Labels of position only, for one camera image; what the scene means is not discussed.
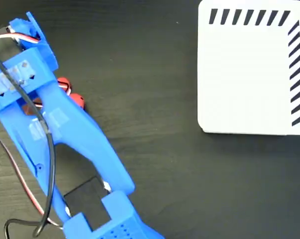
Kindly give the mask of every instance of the black cable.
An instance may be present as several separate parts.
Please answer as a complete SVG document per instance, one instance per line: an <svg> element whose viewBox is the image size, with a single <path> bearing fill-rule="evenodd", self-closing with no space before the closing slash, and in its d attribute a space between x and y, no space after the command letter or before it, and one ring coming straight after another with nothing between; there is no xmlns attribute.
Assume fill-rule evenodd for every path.
<svg viewBox="0 0 300 239"><path fill-rule="evenodd" d="M47 122L43 115L40 113L40 111L37 109L31 98L28 96L26 91L16 82L12 76L9 74L6 66L3 64L3 62L0 60L0 70L5 74L7 79L11 82L11 84L15 87L15 89L20 93L22 98L26 101L26 103L29 105L31 110L34 112L35 116L38 118L44 132L46 133L47 137L47 142L48 142L48 148L49 148L49 154L50 154L50 167L49 167L49 183L48 183L48 193L47 193L47 198L46 198L46 207L44 210L44 215L41 219L40 222L35 224L35 222L27 222L23 220L18 220L18 219L13 219L13 220L8 220L5 223L4 230L5 230L5 236L6 239L9 239L9 234L8 234L8 226L10 223L17 223L20 225L26 225L26 226L36 226L36 229L33 232L33 237L36 238L38 237L41 232L43 231L44 227L47 225L48 222L48 217L52 205L52 196L53 196L53 191L54 191L54 186L55 186L55 178L56 178L56 153L55 153L55 146L52 138L52 134L49 131Z"/></svg>
<svg viewBox="0 0 300 239"><path fill-rule="evenodd" d="M5 152L6 152L6 154L7 154L8 157L10 158L10 156L9 156L9 154L8 154L8 152L7 152L7 150L5 149L5 146L2 144L2 140L1 140L1 139L0 139L0 145L3 147L3 149L4 149ZM18 175L17 169L14 167L14 165L13 165L13 163L12 163L11 160L10 160L10 162L11 162L11 164L12 164L12 166L13 166L13 169L14 169L14 171L15 171L15 174ZM29 200L32 202L32 199L31 199L30 195L27 193L26 189L25 189L24 187L22 187L22 188L23 188L25 194L27 195L27 197L29 198Z"/></svg>

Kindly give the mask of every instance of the blue plastic gripper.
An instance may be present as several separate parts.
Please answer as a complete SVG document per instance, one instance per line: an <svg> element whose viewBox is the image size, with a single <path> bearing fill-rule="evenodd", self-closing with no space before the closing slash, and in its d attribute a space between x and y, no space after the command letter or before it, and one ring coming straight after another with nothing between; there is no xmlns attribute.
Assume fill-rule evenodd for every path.
<svg viewBox="0 0 300 239"><path fill-rule="evenodd" d="M53 208L64 224L66 238L163 239L141 221L129 201L127 195L134 191L134 183L102 130L59 88L53 74L58 68L55 55L31 13L27 16L29 21L15 19L9 24L15 32L40 37L40 42L21 41L25 50L4 64L30 96L41 98L41 112L54 143L67 144L89 159L112 190L102 199L111 221L93 232L82 213L74 217L67 215L64 198L55 186ZM0 121L47 195L50 165L47 139L38 119L27 116L22 104L21 95L0 71Z"/></svg>

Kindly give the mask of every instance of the wood grain surface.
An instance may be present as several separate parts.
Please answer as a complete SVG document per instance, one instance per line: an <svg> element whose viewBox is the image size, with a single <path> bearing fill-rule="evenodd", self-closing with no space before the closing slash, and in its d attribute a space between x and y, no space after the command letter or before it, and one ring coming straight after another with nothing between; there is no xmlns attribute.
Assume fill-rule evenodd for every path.
<svg viewBox="0 0 300 239"><path fill-rule="evenodd" d="M60 69L132 176L145 223L167 239L300 239L300 137L204 134L197 123L199 0L1 0L0 25L31 11ZM0 125L31 188L44 197ZM57 147L67 193L93 175ZM38 220L0 147L0 238ZM11 239L33 228L11 227ZM47 227L40 239L62 239Z"/></svg>

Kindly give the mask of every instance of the red component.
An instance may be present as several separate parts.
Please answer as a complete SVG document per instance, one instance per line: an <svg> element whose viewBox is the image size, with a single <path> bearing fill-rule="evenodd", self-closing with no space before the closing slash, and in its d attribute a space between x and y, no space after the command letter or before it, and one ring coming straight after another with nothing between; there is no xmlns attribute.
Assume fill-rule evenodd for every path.
<svg viewBox="0 0 300 239"><path fill-rule="evenodd" d="M68 93L70 94L71 84L66 77L59 77L58 84L59 84L59 87L62 88L67 93L67 95L68 95Z"/></svg>
<svg viewBox="0 0 300 239"><path fill-rule="evenodd" d="M73 99L74 102L76 102L82 109L85 107L85 100L81 95L72 93L69 95L69 97Z"/></svg>
<svg viewBox="0 0 300 239"><path fill-rule="evenodd" d="M67 78L65 78L65 77L58 78L58 84L59 84L59 87L62 88L67 93L67 95L69 95L69 97L71 99L73 99L73 101L75 103L77 103L77 105L79 105L82 109L85 107L85 100L81 95L76 94L76 93L70 94L71 84L70 84L70 82L68 81ZM39 98L34 99L34 103L38 108L42 107L42 103L41 103L41 100ZM24 112L27 115L33 115L31 110L29 109L28 105L24 105L23 109L24 109Z"/></svg>

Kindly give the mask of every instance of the black stripe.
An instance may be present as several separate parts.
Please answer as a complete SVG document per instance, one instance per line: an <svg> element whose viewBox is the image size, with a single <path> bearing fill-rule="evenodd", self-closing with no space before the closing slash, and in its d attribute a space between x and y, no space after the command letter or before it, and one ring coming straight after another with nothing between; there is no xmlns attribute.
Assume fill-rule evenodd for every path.
<svg viewBox="0 0 300 239"><path fill-rule="evenodd" d="M300 50L300 43L299 43L298 46L296 46L295 49L289 54L289 57L291 57L292 55L294 55L298 50Z"/></svg>
<svg viewBox="0 0 300 239"><path fill-rule="evenodd" d="M244 21L244 25L248 25L253 13L254 13L254 10L248 10L247 11L246 18L245 18L245 21Z"/></svg>
<svg viewBox="0 0 300 239"><path fill-rule="evenodd" d="M300 73L300 67L298 70L296 70L291 76L290 76L290 80L293 79L294 77L296 77L298 74Z"/></svg>
<svg viewBox="0 0 300 239"><path fill-rule="evenodd" d="M234 19L233 19L233 25L237 24L240 14L241 14L241 11L242 11L242 9L236 9Z"/></svg>
<svg viewBox="0 0 300 239"><path fill-rule="evenodd" d="M259 26L259 24L261 23L261 20L264 18L264 15L266 13L266 10L260 10L257 20L256 20L256 26Z"/></svg>
<svg viewBox="0 0 300 239"><path fill-rule="evenodd" d="M297 35L293 37L293 39L289 42L288 46L291 46L291 44L293 44L299 37L300 37L300 32L298 32Z"/></svg>
<svg viewBox="0 0 300 239"><path fill-rule="evenodd" d="M300 117L293 122L293 126L300 123Z"/></svg>
<svg viewBox="0 0 300 239"><path fill-rule="evenodd" d="M299 110L300 110L300 105L298 105L296 108L294 108L294 109L291 111L291 114L297 113Z"/></svg>
<svg viewBox="0 0 300 239"><path fill-rule="evenodd" d="M300 86L300 80L298 80L293 86L290 87L290 91L293 91L298 86Z"/></svg>
<svg viewBox="0 0 300 239"><path fill-rule="evenodd" d="M281 20L280 20L278 26L284 25L284 23L285 23L285 21L287 20L287 17L289 16L289 14L290 14L290 11L284 11L284 14L283 14L283 16L281 17Z"/></svg>
<svg viewBox="0 0 300 239"><path fill-rule="evenodd" d="M210 11L210 18L209 18L209 23L210 23L210 24L213 24L213 23L214 23L215 18L216 18L217 11L218 11L218 9L216 9L216 8L213 8L213 9Z"/></svg>
<svg viewBox="0 0 300 239"><path fill-rule="evenodd" d="M271 26L271 24L275 20L275 17L277 16L277 13L278 13L278 11L275 11L275 10L271 12L270 17L268 19L267 26Z"/></svg>
<svg viewBox="0 0 300 239"><path fill-rule="evenodd" d="M299 92L298 94L296 94L296 95L290 100L290 102L292 103L292 102L296 101L296 100L299 99L299 98L300 98L300 92Z"/></svg>
<svg viewBox="0 0 300 239"><path fill-rule="evenodd" d="M289 69L300 61L300 55L290 64Z"/></svg>
<svg viewBox="0 0 300 239"><path fill-rule="evenodd" d="M299 26L299 21L297 21L295 23L295 25L290 29L290 31L288 32L288 35L290 35L298 26Z"/></svg>
<svg viewBox="0 0 300 239"><path fill-rule="evenodd" d="M221 17L221 21L220 21L221 25L224 25L226 23L228 14L229 14L229 9L224 9L223 10L223 16Z"/></svg>

